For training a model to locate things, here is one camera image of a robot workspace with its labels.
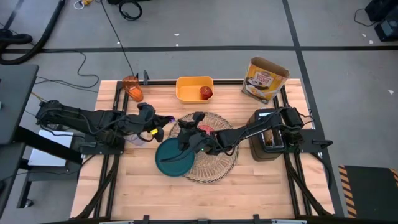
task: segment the teal plate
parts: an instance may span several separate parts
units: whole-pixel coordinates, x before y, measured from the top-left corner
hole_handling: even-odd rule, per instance
[[[157,168],[165,175],[170,177],[180,177],[186,174],[192,167],[195,160],[195,153],[189,152],[184,159],[175,162],[161,162],[162,159],[168,159],[179,155],[181,151],[178,149],[177,138],[169,138],[162,142],[156,150],[155,161]]]

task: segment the black cable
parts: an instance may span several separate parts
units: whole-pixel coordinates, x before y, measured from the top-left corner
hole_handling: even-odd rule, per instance
[[[47,172],[47,171],[23,172],[23,173],[20,173],[20,174],[13,174],[13,175],[10,175],[10,176],[8,176],[8,177],[6,177],[6,178],[3,178],[2,180],[0,180],[0,182],[6,180],[6,179],[8,179],[8,178],[16,177],[16,176],[22,175],[22,174],[38,174],[38,173],[41,173],[41,174],[55,174],[55,175],[72,175],[72,174],[75,174],[75,173],[79,172],[79,171],[81,170],[81,168],[86,164],[86,162],[88,162],[88,161],[89,161],[90,159],[92,159],[93,157],[95,157],[95,155],[91,155],[88,159],[86,159],[86,161],[84,161],[84,162],[81,164],[81,166],[80,166],[80,168],[79,168],[78,170],[76,170],[76,171],[74,171],[74,172],[71,172],[71,173],[68,173],[68,172],[56,173],[56,172]]]
[[[19,34],[19,35],[14,35],[11,37],[11,41],[5,41],[3,42],[2,45],[0,45],[0,63],[2,65],[19,65],[22,64],[28,60],[30,60],[32,57],[34,57],[37,53],[39,53],[45,43],[48,41],[48,39],[51,36],[51,33],[57,23],[57,20],[59,18],[59,15],[61,14],[61,11],[63,9],[63,6],[65,5],[65,0],[59,0],[57,7],[54,10],[54,13],[52,14],[49,23],[47,24],[41,38],[39,41],[28,51],[26,52],[23,56],[13,59],[13,60],[4,60],[1,55],[2,51],[9,45],[15,43],[16,40],[20,39],[19,42],[20,44],[26,44],[32,41],[32,37],[27,34]]]
[[[128,12],[125,12],[125,11],[122,10],[123,5],[127,4],[127,3],[131,3],[131,4],[135,5],[138,8],[138,10],[139,10],[138,16],[130,16]],[[127,21],[135,21],[135,20],[139,19],[142,16],[142,8],[138,4],[138,2],[136,2],[134,0],[122,0],[119,3],[119,12],[122,15],[123,19],[125,19]]]
[[[80,136],[77,134],[55,134],[52,130],[50,130],[49,128],[45,128],[42,124],[39,125],[44,131],[48,131],[50,132],[52,135],[54,136],[70,136],[70,137],[78,137],[78,138],[82,138],[85,139],[84,136]]]
[[[363,8],[363,9],[357,9],[357,10],[355,11],[355,13],[354,13],[354,21],[355,21],[357,24],[361,24],[362,26],[366,26],[366,27],[371,27],[371,26],[373,26],[375,23],[377,23],[377,21],[376,21],[376,22],[373,22],[372,24],[364,24],[364,23],[362,23],[362,22],[357,21],[357,20],[356,20],[356,14],[357,14],[358,11],[360,11],[360,10],[365,10],[365,8]]]
[[[331,179],[331,170],[329,168],[329,166],[326,164],[326,162],[318,156],[317,153],[315,152],[311,152],[311,155],[313,155],[316,159],[318,159],[324,166],[324,168],[326,169],[326,174],[328,176],[328,188],[331,189],[331,183],[332,183],[332,179]]]
[[[311,119],[312,119],[311,121],[307,121],[306,123],[304,123],[303,126],[305,126],[306,124],[309,124],[309,123],[311,123],[311,122],[314,121],[313,116],[312,116],[312,109],[308,109],[308,110],[309,110],[309,112],[310,112],[309,115],[304,115],[304,114],[301,114],[300,112],[298,112],[298,114],[299,114],[300,116],[303,116],[303,118],[311,118]]]
[[[154,138],[155,138],[155,136],[152,135],[152,139],[144,139],[144,138],[141,136],[141,133],[137,133],[137,137],[138,137],[139,139],[141,139],[142,141],[144,141],[144,142],[151,142],[151,141],[154,140]]]
[[[8,30],[13,32],[13,33],[15,33],[15,34],[18,34],[17,32],[15,32],[15,31],[13,31],[11,29],[8,29]],[[53,51],[50,51],[49,53],[58,53],[58,52],[60,52],[60,53],[61,52],[76,52],[76,53],[82,54],[82,56],[84,56],[84,59],[83,59],[83,62],[81,63],[81,65],[79,66],[79,69],[77,70],[77,74],[79,76],[81,76],[81,77],[95,77],[96,78],[95,83],[90,85],[90,86],[81,86],[81,85],[76,85],[76,84],[69,83],[69,82],[66,82],[66,81],[63,81],[63,80],[54,80],[54,79],[48,79],[48,78],[37,76],[37,78],[44,79],[44,81],[37,82],[37,83],[35,83],[35,85],[41,84],[41,83],[45,83],[45,82],[54,82],[54,83],[58,83],[58,84],[61,84],[61,85],[68,86],[70,88],[74,88],[76,90],[83,90],[83,91],[89,91],[89,92],[93,92],[93,93],[98,93],[97,91],[94,91],[94,90],[85,90],[85,89],[94,87],[100,81],[99,76],[97,76],[95,74],[81,74],[80,73],[81,68],[86,63],[87,56],[83,52],[80,52],[78,50],[72,50],[72,49],[71,50],[53,50]]]
[[[74,86],[74,87],[77,87],[77,88],[85,88],[85,89],[87,89],[87,88],[92,88],[92,87],[94,87],[94,86],[96,86],[98,84],[98,82],[100,81],[99,76],[97,76],[95,74],[81,74],[80,73],[81,68],[84,66],[84,64],[85,64],[85,62],[87,60],[87,56],[83,52],[80,52],[78,50],[70,49],[70,50],[52,50],[49,53],[62,53],[62,52],[76,52],[76,53],[79,53],[82,56],[84,56],[84,59],[83,59],[81,65],[79,66],[79,69],[77,70],[77,75],[79,75],[81,77],[95,77],[96,81],[94,82],[94,84],[92,84],[90,86],[82,86],[82,85],[76,85],[76,84],[73,84],[73,83],[68,83],[68,82],[63,81],[63,80],[51,80],[51,79],[48,79],[48,78],[44,78],[44,77],[38,76],[38,78],[42,78],[42,79],[44,79],[44,81],[36,82],[35,85],[41,84],[41,83],[45,83],[45,82],[57,82],[59,84],[60,83],[64,83],[66,85]]]
[[[102,8],[104,9],[105,15],[106,15],[106,17],[108,18],[109,23],[111,24],[111,27],[112,27],[113,32],[114,32],[114,34],[116,35],[116,38],[118,39],[118,42],[120,43],[120,47],[122,48],[124,57],[126,58],[126,61],[127,61],[127,63],[129,64],[131,74],[134,75],[134,72],[132,71],[132,68],[131,68],[131,65],[130,65],[130,62],[129,62],[129,59],[127,58],[126,52],[124,51],[123,44],[122,44],[122,42],[120,41],[120,38],[119,38],[119,36],[118,36],[118,33],[116,32],[116,29],[114,28],[114,26],[113,26],[113,24],[112,24],[112,22],[111,22],[111,19],[110,19],[109,16],[108,16],[108,13],[106,12],[104,3],[102,2],[102,0],[100,1],[100,3],[101,3],[101,5],[102,5]]]
[[[193,151],[193,149],[190,149],[189,152],[187,153],[187,155],[185,155],[183,158],[180,158],[180,159],[176,159],[176,158],[180,157],[180,156],[181,156],[184,152],[186,152],[186,151],[181,151],[181,153],[178,154],[178,155],[176,155],[176,156],[173,156],[173,157],[170,157],[170,158],[167,158],[167,159],[161,159],[160,161],[161,161],[161,162],[175,162],[175,161],[180,161],[180,160],[186,158],[186,157],[188,156],[188,154],[190,154],[192,151]]]

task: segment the cardboard box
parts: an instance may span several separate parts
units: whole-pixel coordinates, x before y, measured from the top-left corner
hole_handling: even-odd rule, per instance
[[[264,58],[252,58],[244,77],[242,92],[268,103],[278,94],[289,76],[289,71],[280,65]]]

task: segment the orange bottle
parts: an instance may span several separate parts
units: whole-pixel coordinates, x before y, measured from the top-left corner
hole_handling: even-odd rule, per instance
[[[136,102],[141,102],[144,99],[137,77],[131,75],[123,78],[123,89]]]

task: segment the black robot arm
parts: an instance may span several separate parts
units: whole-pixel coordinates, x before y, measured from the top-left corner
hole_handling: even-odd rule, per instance
[[[225,129],[212,131],[209,134],[199,129],[198,123],[203,120],[205,114],[196,112],[193,121],[178,120],[181,128],[177,138],[181,151],[205,151],[209,155],[218,155],[233,150],[243,139],[269,129],[278,129],[284,133],[294,134],[303,128],[299,112],[295,108],[281,108],[262,117],[261,119],[237,129]]]
[[[155,114],[153,106],[147,103],[137,105],[139,114],[125,115],[122,111],[98,110],[87,111],[71,106],[64,106],[57,100],[41,102],[36,114],[37,124],[62,124],[82,133],[94,136],[95,139],[109,146],[118,145],[120,138],[130,134],[151,132],[154,138],[163,141],[163,127],[174,120],[172,116]]]

